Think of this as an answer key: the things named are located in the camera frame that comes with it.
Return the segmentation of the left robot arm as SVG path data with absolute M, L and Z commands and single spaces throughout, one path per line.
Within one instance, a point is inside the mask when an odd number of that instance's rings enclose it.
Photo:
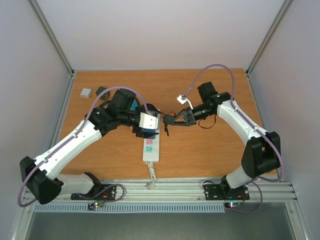
M 119 126 L 131 127 L 132 133 L 139 138 L 157 135 L 161 112 L 132 88 L 116 86 L 114 89 L 111 99 L 100 105 L 93 103 L 84 120 L 60 142 L 35 158 L 26 156 L 20 161 L 23 181 L 17 196 L 20 207 L 31 205 L 22 202 L 24 190 L 29 190 L 34 201 L 42 205 L 60 195 L 76 194 L 85 200 L 98 198 L 105 189 L 92 173 L 61 174 L 65 166 Z

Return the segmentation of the teal oval plug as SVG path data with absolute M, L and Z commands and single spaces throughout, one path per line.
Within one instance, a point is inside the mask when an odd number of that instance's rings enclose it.
M 131 105 L 131 107 L 130 107 L 130 110 L 131 111 L 135 111 L 136 108 L 139 107 L 139 106 L 140 106 L 140 103 L 138 101 L 134 100 L 132 105 Z

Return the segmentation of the black charger with cable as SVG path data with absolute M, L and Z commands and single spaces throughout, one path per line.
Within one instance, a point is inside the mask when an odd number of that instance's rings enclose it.
M 172 121 L 176 117 L 176 113 L 174 111 L 171 111 L 169 113 L 161 113 L 162 116 L 162 122 L 163 121 Z M 167 137 L 170 136 L 169 130 L 168 130 L 168 125 L 164 124 L 164 131 L 166 132 Z

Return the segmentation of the white power strip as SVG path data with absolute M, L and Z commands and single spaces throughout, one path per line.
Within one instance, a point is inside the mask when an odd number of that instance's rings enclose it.
M 143 155 L 142 161 L 145 163 L 157 163 L 160 160 L 160 126 L 161 126 L 161 113 L 159 117 L 159 135 L 155 139 L 145 139 L 143 141 Z

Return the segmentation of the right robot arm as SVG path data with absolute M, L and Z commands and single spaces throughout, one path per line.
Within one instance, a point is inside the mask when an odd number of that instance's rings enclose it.
M 282 166 L 280 136 L 257 125 L 228 92 L 217 92 L 211 82 L 203 83 L 197 90 L 202 104 L 189 106 L 177 115 L 165 114 L 163 123 L 166 127 L 189 127 L 214 116 L 229 124 L 244 144 L 240 166 L 222 177 L 219 184 L 222 197 L 231 199 L 245 189 L 245 184 Z

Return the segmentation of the white cube plug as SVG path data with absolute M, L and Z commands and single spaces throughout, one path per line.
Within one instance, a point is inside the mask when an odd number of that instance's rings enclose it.
M 81 93 L 80 93 L 80 97 L 88 99 L 88 98 L 90 98 L 91 94 L 92 94 L 92 89 L 91 88 L 83 88 Z

